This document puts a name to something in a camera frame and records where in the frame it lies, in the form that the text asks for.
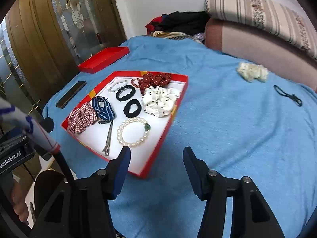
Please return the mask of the person's left hand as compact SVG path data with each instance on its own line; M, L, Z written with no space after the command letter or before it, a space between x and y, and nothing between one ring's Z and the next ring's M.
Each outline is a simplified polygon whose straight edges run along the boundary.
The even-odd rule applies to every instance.
M13 187L11 190L11 199L13 203L13 209L21 222L27 222L29 216L28 208L25 203L25 193L22 190L21 185L13 180Z

